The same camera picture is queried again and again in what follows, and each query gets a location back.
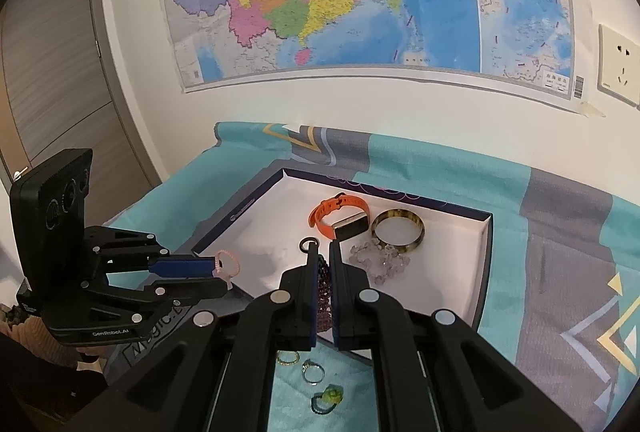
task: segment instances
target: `orange watch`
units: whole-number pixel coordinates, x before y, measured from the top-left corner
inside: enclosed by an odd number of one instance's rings
[[[328,225],[322,222],[324,216],[340,210],[343,206],[357,206],[364,213],[355,214],[354,216],[347,217],[334,224]],[[318,231],[326,238],[331,240],[337,239],[339,241],[347,240],[348,238],[355,237],[362,234],[369,229],[369,205],[364,199],[356,196],[348,196],[345,193],[340,193],[331,199],[325,199],[320,203],[309,215],[309,227],[316,226]]]

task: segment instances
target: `wooden door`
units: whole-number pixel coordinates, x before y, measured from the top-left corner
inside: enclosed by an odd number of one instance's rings
[[[149,192],[105,77],[92,1],[8,0],[0,27],[0,153],[9,176],[63,148],[92,148],[86,224],[103,224]]]

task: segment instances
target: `brown bracelet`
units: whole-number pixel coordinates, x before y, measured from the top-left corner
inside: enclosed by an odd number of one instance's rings
[[[384,240],[379,238],[376,235],[376,228],[378,227],[380,222],[392,217],[402,217],[413,222],[418,228],[420,228],[420,235],[418,236],[418,238],[415,239],[414,242],[410,242],[409,244],[401,244],[399,246],[396,244],[389,244],[388,242],[385,242]],[[422,219],[420,217],[418,217],[413,212],[410,212],[409,210],[405,210],[404,208],[393,208],[392,210],[382,212],[374,219],[374,221],[371,223],[371,237],[374,239],[374,242],[376,242],[376,240],[378,241],[378,244],[381,248],[384,248],[385,246],[391,246],[392,248],[398,250],[398,253],[408,253],[420,246],[420,243],[424,239],[424,223],[422,222]]]

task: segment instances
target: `electrical outlet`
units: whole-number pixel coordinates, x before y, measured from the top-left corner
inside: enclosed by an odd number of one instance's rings
[[[628,104],[640,104],[640,46],[602,24],[598,88]]]

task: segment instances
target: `barcode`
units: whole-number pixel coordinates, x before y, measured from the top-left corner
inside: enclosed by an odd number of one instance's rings
[[[575,77],[574,97],[578,100],[582,99],[582,89],[584,88],[584,78],[581,76]]]

